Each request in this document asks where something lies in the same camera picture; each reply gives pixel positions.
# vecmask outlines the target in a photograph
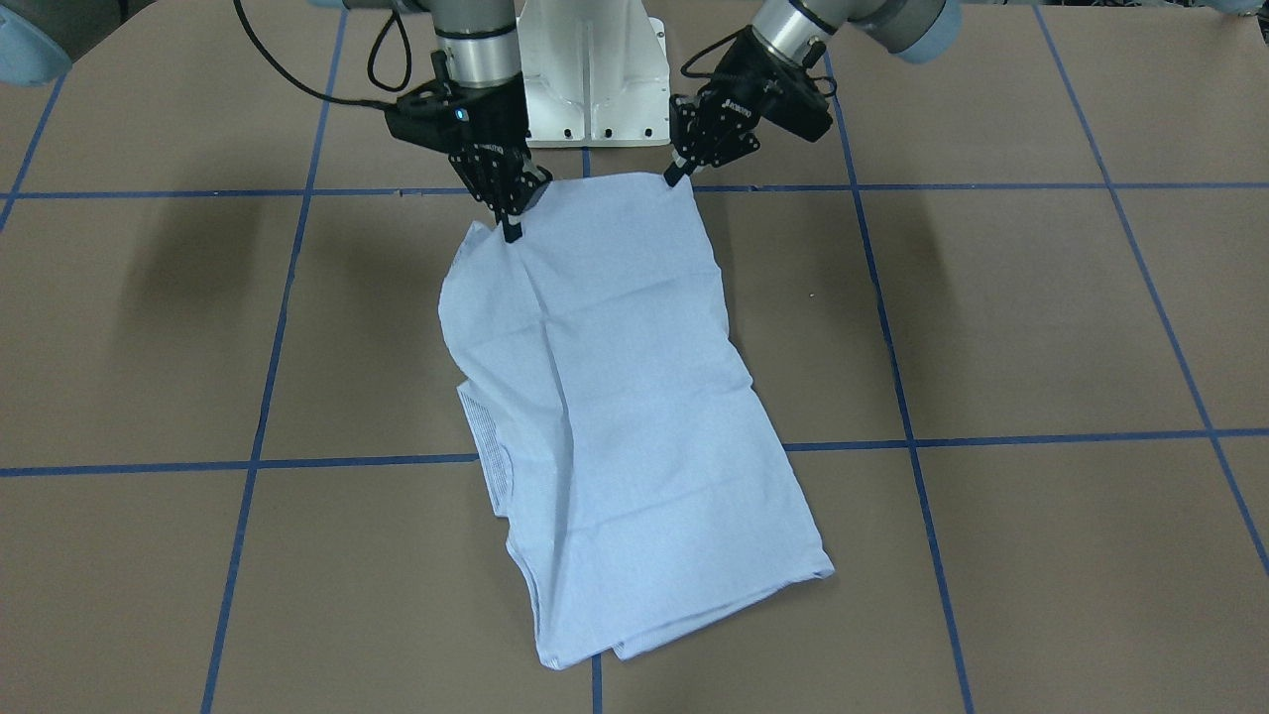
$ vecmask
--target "light blue joint cap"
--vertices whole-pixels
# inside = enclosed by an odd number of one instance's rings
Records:
[[[1211,5],[1226,15],[1247,15],[1255,13],[1264,5],[1264,0],[1203,0],[1204,5]]]
[[[939,10],[939,16],[934,18],[934,24],[930,25],[930,29],[925,30],[925,34],[914,42],[911,47],[902,52],[896,52],[896,56],[914,65],[929,62],[945,52],[948,47],[952,47],[952,43],[956,42],[956,36],[959,33],[961,0],[947,0],[943,9]]]
[[[39,86],[71,71],[71,58],[44,30],[0,5],[0,81]]]

